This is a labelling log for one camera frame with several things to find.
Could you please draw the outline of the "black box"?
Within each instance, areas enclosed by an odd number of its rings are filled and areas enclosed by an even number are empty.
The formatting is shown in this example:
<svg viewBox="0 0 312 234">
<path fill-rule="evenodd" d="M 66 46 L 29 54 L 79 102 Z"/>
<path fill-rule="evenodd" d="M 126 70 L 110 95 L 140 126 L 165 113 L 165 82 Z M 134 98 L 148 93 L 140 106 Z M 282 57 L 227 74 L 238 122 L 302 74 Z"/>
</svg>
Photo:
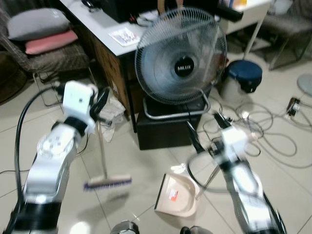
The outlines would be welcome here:
<svg viewBox="0 0 312 234">
<path fill-rule="evenodd" d="M 139 114 L 136 122 L 136 134 L 140 150 L 165 149 L 190 146 L 190 132 L 187 122 L 197 128 L 201 116 L 152 120 L 144 113 Z"/>
</svg>

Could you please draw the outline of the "black power plug adaptor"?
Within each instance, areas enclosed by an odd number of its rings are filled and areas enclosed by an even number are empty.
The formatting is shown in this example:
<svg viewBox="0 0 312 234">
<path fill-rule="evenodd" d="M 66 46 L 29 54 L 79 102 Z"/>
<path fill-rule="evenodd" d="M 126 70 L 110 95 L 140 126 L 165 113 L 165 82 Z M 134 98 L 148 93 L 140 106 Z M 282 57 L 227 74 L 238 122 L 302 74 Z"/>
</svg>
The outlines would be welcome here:
<svg viewBox="0 0 312 234">
<path fill-rule="evenodd" d="M 296 112 L 299 111 L 299 107 L 301 104 L 301 100 L 296 98 L 296 97 L 292 97 L 290 98 L 288 105 L 287 105 L 287 114 L 290 117 L 293 117 L 296 115 Z"/>
</svg>

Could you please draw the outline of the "pink cushion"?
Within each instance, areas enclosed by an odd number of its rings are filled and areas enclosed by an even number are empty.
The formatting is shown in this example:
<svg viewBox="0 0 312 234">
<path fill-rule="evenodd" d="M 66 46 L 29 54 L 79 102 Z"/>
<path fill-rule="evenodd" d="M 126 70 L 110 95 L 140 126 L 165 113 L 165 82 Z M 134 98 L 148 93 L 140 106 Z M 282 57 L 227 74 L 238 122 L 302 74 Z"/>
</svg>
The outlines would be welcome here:
<svg viewBox="0 0 312 234">
<path fill-rule="evenodd" d="M 55 49 L 69 45 L 78 40 L 78 36 L 74 31 L 69 30 L 65 33 L 54 34 L 49 37 L 31 40 L 25 43 L 25 53 L 27 55 L 39 55 L 47 53 Z"/>
</svg>

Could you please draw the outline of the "beige broom with blue bristles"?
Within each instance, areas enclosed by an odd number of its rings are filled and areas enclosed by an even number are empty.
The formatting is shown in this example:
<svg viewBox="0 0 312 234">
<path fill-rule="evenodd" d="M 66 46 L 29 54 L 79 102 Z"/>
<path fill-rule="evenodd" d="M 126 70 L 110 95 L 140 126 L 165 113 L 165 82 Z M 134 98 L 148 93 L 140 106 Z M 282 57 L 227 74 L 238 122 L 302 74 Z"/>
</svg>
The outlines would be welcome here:
<svg viewBox="0 0 312 234">
<path fill-rule="evenodd" d="M 101 127 L 96 123 L 96 134 L 98 137 L 98 144 L 100 149 L 100 165 L 102 175 L 100 177 L 92 178 L 84 184 L 84 190 L 107 189 L 116 186 L 122 186 L 132 183 L 130 175 L 110 175 L 107 169 L 105 158 L 105 149 L 103 146 L 103 134 Z"/>
</svg>

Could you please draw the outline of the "grey round fan base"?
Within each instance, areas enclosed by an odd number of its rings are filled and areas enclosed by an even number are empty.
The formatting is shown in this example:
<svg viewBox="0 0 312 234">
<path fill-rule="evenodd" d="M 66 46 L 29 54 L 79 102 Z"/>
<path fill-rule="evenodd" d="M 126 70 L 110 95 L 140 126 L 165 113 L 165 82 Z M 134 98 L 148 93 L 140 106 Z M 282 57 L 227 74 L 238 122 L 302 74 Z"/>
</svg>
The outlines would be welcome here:
<svg viewBox="0 0 312 234">
<path fill-rule="evenodd" d="M 302 74 L 297 80 L 298 88 L 306 95 L 312 97 L 312 74 Z"/>
</svg>

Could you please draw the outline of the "beige plastic dustpan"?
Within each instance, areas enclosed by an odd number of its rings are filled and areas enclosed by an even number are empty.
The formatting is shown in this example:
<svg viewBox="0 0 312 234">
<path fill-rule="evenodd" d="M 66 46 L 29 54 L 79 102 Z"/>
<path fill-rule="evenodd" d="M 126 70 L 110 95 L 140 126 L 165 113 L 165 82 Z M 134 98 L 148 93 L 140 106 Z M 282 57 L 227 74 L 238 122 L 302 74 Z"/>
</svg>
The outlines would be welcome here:
<svg viewBox="0 0 312 234">
<path fill-rule="evenodd" d="M 196 154 L 191 156 L 186 163 L 173 166 L 163 174 L 154 207 L 156 212 L 190 217 L 196 213 L 199 207 L 199 198 L 204 192 L 230 195 L 235 204 L 234 207 L 242 214 L 254 210 L 254 205 L 264 204 L 265 196 L 262 185 L 247 159 L 236 162 L 218 162 L 215 150 L 221 144 L 220 139 L 208 149 L 201 145 L 196 132 L 190 134 L 190 139 Z M 198 181 L 190 169 L 191 163 L 203 156 L 212 157 L 216 171 L 223 174 L 226 185 L 224 188 L 210 186 L 211 178 L 206 181 Z"/>
</svg>

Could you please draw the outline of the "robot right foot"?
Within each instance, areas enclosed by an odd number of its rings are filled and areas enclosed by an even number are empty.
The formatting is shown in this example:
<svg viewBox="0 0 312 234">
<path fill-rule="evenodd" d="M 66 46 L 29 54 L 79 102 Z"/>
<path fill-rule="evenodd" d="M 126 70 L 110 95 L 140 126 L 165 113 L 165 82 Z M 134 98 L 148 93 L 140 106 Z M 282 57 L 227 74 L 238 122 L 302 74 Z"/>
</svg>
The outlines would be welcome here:
<svg viewBox="0 0 312 234">
<path fill-rule="evenodd" d="M 210 234 L 205 228 L 199 226 L 182 227 L 179 234 Z"/>
</svg>

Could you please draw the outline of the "crumpled paper sheets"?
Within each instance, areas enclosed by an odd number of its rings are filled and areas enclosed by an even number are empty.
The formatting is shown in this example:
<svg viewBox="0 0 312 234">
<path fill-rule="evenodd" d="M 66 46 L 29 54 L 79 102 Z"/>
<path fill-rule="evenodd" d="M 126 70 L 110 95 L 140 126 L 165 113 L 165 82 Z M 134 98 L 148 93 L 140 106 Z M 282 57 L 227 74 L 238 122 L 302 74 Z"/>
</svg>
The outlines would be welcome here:
<svg viewBox="0 0 312 234">
<path fill-rule="evenodd" d="M 125 122 L 125 107 L 115 96 L 108 98 L 107 103 L 100 112 L 103 122 L 98 122 L 100 131 L 107 142 L 111 142 L 116 129 Z"/>
</svg>

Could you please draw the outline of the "white-topped brown desk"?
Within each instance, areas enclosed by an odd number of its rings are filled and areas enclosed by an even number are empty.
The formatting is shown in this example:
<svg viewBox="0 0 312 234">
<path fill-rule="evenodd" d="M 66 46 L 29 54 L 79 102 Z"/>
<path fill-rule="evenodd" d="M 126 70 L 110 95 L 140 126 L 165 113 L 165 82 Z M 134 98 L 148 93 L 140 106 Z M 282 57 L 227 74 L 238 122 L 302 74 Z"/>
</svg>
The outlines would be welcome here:
<svg viewBox="0 0 312 234">
<path fill-rule="evenodd" d="M 145 27 L 128 22 L 118 23 L 103 11 L 91 13 L 81 0 L 53 0 L 77 23 L 77 33 L 87 53 L 96 59 L 114 94 L 126 109 L 126 116 L 135 132 L 136 116 L 142 112 L 144 92 L 135 72 L 136 45 L 121 45 L 109 34 L 128 29 L 141 36 Z"/>
</svg>

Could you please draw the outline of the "printed booklet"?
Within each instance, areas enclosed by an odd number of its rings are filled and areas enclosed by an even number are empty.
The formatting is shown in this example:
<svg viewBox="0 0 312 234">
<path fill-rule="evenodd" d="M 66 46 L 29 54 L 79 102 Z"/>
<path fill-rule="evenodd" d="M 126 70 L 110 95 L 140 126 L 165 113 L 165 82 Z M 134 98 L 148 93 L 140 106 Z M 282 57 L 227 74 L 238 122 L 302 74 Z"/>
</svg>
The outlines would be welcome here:
<svg viewBox="0 0 312 234">
<path fill-rule="evenodd" d="M 109 36 L 123 47 L 127 47 L 129 45 L 137 44 L 140 42 L 140 36 L 137 36 L 135 33 L 127 28 L 113 31 L 109 33 Z"/>
</svg>

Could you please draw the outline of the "grey cushion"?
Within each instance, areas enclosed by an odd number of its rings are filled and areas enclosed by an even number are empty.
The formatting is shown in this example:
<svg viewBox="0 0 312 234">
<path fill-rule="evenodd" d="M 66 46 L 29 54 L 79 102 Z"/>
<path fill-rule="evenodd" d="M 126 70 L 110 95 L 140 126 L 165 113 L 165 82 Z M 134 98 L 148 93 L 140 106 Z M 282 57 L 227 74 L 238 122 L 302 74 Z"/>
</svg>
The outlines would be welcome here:
<svg viewBox="0 0 312 234">
<path fill-rule="evenodd" d="M 7 23 L 8 38 L 17 41 L 41 39 L 65 33 L 70 25 L 65 14 L 58 9 L 44 7 L 29 10 L 10 18 Z"/>
</svg>

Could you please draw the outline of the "wicker chair with metal legs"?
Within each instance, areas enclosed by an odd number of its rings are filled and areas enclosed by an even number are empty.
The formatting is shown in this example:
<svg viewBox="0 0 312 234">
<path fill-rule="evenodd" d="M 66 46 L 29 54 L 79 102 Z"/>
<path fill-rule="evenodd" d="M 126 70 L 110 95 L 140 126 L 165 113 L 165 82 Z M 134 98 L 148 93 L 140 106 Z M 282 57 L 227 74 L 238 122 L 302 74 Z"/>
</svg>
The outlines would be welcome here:
<svg viewBox="0 0 312 234">
<path fill-rule="evenodd" d="M 0 45 L 7 49 L 13 60 L 33 78 L 33 84 L 42 91 L 49 87 L 43 76 L 52 81 L 92 79 L 91 61 L 78 42 L 72 42 L 47 53 L 27 55 L 20 42 L 9 40 L 9 14 L 0 7 Z"/>
</svg>

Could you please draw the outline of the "grey floor fan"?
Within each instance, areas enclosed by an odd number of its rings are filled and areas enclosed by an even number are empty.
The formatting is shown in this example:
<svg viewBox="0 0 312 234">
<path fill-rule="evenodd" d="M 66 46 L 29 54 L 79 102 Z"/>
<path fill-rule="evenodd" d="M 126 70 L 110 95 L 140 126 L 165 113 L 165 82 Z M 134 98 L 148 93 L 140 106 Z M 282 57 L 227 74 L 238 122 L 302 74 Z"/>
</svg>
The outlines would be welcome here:
<svg viewBox="0 0 312 234">
<path fill-rule="evenodd" d="M 213 14 L 178 7 L 160 14 L 135 53 L 143 112 L 152 120 L 194 117 L 210 110 L 209 94 L 227 64 L 227 39 Z"/>
</svg>

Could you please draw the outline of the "bin with blue lid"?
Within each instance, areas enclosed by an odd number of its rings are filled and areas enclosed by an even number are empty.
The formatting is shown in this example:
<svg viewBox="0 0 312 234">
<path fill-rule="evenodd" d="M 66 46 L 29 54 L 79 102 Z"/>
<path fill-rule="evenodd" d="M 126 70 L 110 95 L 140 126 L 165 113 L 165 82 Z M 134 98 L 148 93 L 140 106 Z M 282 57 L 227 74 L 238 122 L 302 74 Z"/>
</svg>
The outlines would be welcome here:
<svg viewBox="0 0 312 234">
<path fill-rule="evenodd" d="M 263 71 L 258 64 L 250 60 L 235 60 L 226 67 L 217 90 L 225 102 L 243 102 L 257 90 L 262 78 Z"/>
</svg>

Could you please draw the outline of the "grey chair with metal legs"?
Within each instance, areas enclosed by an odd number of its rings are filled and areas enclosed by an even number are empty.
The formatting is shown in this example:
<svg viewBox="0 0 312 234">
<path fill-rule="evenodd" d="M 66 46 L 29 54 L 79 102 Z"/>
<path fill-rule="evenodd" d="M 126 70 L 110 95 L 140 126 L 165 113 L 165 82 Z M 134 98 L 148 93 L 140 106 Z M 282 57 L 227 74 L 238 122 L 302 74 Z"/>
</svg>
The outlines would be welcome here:
<svg viewBox="0 0 312 234">
<path fill-rule="evenodd" d="M 300 61 L 312 40 L 312 0 L 292 0 L 284 14 L 266 15 L 258 35 L 271 47 L 278 47 L 278 53 L 268 64 L 270 71 Z M 295 55 L 294 60 L 277 65 L 279 56 L 287 47 Z"/>
</svg>

